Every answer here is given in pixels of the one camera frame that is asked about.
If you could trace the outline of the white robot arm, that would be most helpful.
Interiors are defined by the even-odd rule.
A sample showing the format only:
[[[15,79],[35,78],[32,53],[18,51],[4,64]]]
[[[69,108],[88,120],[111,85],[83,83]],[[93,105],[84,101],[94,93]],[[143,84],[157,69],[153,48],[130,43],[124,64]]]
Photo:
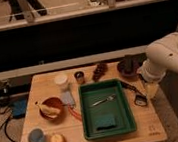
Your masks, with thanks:
[[[178,32],[152,42],[145,49],[145,54],[147,59],[137,73],[146,82],[147,97],[153,98],[158,84],[164,79],[168,70],[178,74]]]

